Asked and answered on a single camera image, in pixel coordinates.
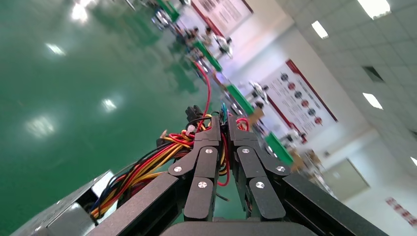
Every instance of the ceiling light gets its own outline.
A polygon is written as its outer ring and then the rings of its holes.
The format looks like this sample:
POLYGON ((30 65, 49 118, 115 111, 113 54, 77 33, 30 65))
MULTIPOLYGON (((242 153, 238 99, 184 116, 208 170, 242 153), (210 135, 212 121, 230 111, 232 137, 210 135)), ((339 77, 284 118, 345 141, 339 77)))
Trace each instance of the ceiling light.
POLYGON ((316 21, 316 22, 312 23, 311 26, 313 27, 313 29, 317 32, 317 34, 321 38, 327 38, 328 37, 328 34, 327 34, 325 28, 323 28, 323 26, 320 24, 320 22, 316 21))
POLYGON ((26 130, 38 138, 43 138, 51 135, 55 128, 48 117, 40 116, 26 122, 26 130))
POLYGON ((45 45, 56 55, 65 56, 65 52, 55 44, 45 43, 45 45))
POLYGON ((391 12, 387 0, 357 0, 373 20, 391 12))
POLYGON ((417 166, 417 160, 415 158, 410 157, 414 164, 417 166))
POLYGON ((101 101, 101 104, 103 105, 106 112, 111 112, 117 108, 117 106, 110 99, 104 99, 101 101))
POLYGON ((383 110, 383 109, 382 109, 382 106, 380 105, 380 103, 378 102, 377 98, 376 98, 374 95, 369 94, 369 93, 363 93, 363 96, 365 96, 366 100, 368 100, 368 102, 369 102, 369 103, 370 103, 373 107, 375 107, 375 108, 379 108, 379 109, 383 110))

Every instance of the green floor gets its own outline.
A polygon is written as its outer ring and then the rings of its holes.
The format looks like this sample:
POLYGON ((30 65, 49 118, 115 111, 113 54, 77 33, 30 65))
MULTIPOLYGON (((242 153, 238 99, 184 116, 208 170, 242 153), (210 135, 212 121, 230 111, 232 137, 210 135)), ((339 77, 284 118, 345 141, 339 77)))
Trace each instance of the green floor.
MULTIPOLYGON (((0 1, 0 235, 131 163, 164 129, 183 128, 187 106, 205 104, 173 35, 152 25, 150 10, 116 2, 90 4, 81 23, 73 0, 0 1)), ((219 92, 212 98, 219 109, 219 92)), ((223 202, 216 215, 240 209, 223 202)))

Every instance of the black wire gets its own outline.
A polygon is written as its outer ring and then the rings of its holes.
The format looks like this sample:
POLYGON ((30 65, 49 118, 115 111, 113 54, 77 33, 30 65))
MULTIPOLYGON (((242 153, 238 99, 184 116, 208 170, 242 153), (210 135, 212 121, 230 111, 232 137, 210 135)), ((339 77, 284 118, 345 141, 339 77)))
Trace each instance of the black wire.
POLYGON ((190 121, 186 126, 185 126, 185 129, 187 129, 188 127, 189 127, 189 125, 191 125, 191 124, 194 124, 194 123, 197 123, 198 121, 201 121, 201 120, 206 120, 206 119, 211 119, 211 117, 203 117, 203 118, 197 118, 197 119, 194 119, 194 120, 192 120, 192 121, 190 121))
POLYGON ((146 153, 144 156, 142 156, 141 158, 139 158, 139 160, 137 160, 135 163, 132 163, 128 166, 126 166, 125 168, 123 168, 122 170, 120 170, 119 172, 117 172, 110 180, 109 182, 107 182, 106 188, 103 190, 102 194, 100 195, 100 197, 98 198, 98 212, 99 212, 99 216, 98 218, 100 218, 101 216, 101 209, 100 209, 100 205, 101 205, 101 201, 105 198, 105 196, 107 196, 109 193, 111 193, 116 187, 117 187, 117 191, 115 193, 115 195, 117 195, 117 193, 122 189, 122 184, 120 181, 114 183, 114 180, 124 174, 128 174, 130 172, 132 172, 135 168, 136 165, 140 164, 141 162, 143 163, 144 161, 146 161, 147 157, 149 158, 149 156, 151 154, 153 154, 154 152, 157 152, 159 150, 162 150, 163 148, 169 146, 172 142, 163 144, 157 148, 155 148, 154 150, 146 153), (124 170, 126 170, 128 167, 131 167, 130 170, 128 172, 123 173, 124 170))
POLYGON ((221 196, 221 195, 220 195, 220 194, 218 194, 218 193, 216 193, 216 196, 218 196, 220 199, 223 199, 223 200, 225 200, 225 201, 227 201, 227 202, 230 202, 230 200, 229 200, 228 198, 225 198, 225 197, 221 196))

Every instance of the circular icon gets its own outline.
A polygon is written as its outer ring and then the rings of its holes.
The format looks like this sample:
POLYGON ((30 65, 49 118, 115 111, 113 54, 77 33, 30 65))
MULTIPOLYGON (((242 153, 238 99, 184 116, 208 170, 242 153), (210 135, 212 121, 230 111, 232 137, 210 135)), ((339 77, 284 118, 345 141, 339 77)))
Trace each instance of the circular icon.
POLYGON ((317 118, 314 119, 314 123, 316 123, 316 124, 322 124, 323 123, 323 120, 320 117, 317 117, 317 118))
POLYGON ((289 89, 289 90, 295 90, 295 89, 296 89, 296 84, 294 84, 294 83, 289 83, 289 84, 288 84, 288 89, 289 89))
POLYGON ((281 74, 281 80, 282 81, 287 81, 288 80, 288 75, 287 74, 281 74))
POLYGON ((296 91, 296 93, 294 93, 294 96, 296 98, 301 98, 302 97, 302 93, 300 91, 296 91))
POLYGON ((314 115, 316 114, 316 110, 314 110, 314 109, 309 109, 309 110, 308 110, 308 114, 309 114, 310 116, 314 116, 314 115))
POLYGON ((307 101, 307 100, 303 100, 303 101, 301 102, 301 105, 302 105, 303 107, 308 107, 309 103, 308 103, 308 101, 307 101))

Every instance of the wall poster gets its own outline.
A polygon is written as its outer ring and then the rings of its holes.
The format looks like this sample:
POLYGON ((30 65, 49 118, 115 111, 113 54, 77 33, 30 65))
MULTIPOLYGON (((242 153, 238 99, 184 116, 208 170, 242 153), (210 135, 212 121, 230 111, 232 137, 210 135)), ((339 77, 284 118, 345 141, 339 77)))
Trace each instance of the wall poster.
POLYGON ((253 14, 245 0, 193 0, 192 5, 206 24, 221 36, 230 36, 253 14))
POLYGON ((307 139, 337 122, 292 60, 261 83, 269 86, 268 100, 288 127, 305 133, 307 139))

